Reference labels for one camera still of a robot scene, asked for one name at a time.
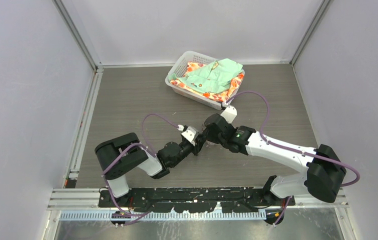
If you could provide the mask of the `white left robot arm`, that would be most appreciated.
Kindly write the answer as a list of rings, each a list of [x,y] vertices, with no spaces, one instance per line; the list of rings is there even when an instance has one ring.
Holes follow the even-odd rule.
[[[205,142],[206,137],[202,133],[196,133],[193,141],[182,134],[180,143],[168,142],[156,154],[152,154],[131,132],[99,144],[95,155],[110,190],[111,201],[118,207],[129,203],[130,188],[126,173],[132,169],[139,168],[153,179],[162,178],[188,155],[198,155]]]

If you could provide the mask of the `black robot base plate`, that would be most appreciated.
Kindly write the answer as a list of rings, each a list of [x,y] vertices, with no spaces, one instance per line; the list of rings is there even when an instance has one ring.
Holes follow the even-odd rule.
[[[99,189],[100,208],[119,206],[133,215],[145,213],[190,214],[211,213],[221,209],[223,213],[253,213],[260,209],[285,205],[293,206],[292,197],[277,198],[262,188],[255,187],[135,187],[121,197],[113,198],[107,188]]]

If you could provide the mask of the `white plastic basket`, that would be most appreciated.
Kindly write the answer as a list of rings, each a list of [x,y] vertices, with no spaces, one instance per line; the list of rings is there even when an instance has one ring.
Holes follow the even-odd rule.
[[[231,102],[244,77],[243,65],[236,61],[186,51],[168,72],[165,84],[177,94],[219,110],[223,102]]]

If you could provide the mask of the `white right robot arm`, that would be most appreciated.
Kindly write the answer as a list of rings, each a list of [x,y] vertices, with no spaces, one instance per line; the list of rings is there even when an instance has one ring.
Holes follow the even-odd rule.
[[[272,175],[262,188],[262,198],[268,205],[294,195],[309,194],[316,199],[333,203],[346,175],[345,167],[323,160],[338,157],[331,147],[301,147],[279,141],[247,126],[234,127],[215,113],[204,122],[209,142],[220,144],[232,153],[261,157],[297,171],[288,176]]]

